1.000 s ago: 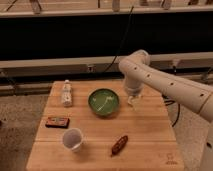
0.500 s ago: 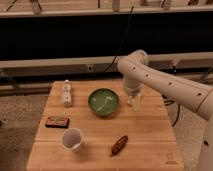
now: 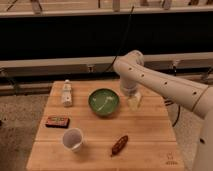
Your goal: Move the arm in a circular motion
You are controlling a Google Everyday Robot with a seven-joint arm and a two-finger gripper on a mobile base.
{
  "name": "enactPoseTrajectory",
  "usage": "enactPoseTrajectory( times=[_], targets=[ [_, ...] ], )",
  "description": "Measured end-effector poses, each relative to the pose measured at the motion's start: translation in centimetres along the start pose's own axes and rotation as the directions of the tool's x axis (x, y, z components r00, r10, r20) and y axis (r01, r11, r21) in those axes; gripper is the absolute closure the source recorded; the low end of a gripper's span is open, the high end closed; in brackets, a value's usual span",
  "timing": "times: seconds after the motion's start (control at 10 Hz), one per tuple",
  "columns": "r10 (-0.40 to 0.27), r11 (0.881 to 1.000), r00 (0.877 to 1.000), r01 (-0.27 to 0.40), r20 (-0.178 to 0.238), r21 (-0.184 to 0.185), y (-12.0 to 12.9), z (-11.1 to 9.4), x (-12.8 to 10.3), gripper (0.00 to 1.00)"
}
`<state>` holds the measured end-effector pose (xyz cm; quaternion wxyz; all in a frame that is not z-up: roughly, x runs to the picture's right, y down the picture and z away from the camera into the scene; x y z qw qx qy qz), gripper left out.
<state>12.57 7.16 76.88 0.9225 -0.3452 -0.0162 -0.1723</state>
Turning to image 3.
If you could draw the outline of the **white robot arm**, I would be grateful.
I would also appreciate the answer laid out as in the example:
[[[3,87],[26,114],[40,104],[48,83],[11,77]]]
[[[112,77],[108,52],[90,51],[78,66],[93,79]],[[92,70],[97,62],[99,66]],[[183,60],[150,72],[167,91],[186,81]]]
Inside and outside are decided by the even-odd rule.
[[[134,95],[141,84],[204,120],[192,171],[213,171],[213,86],[148,69],[138,50],[117,58],[113,68],[124,95]]]

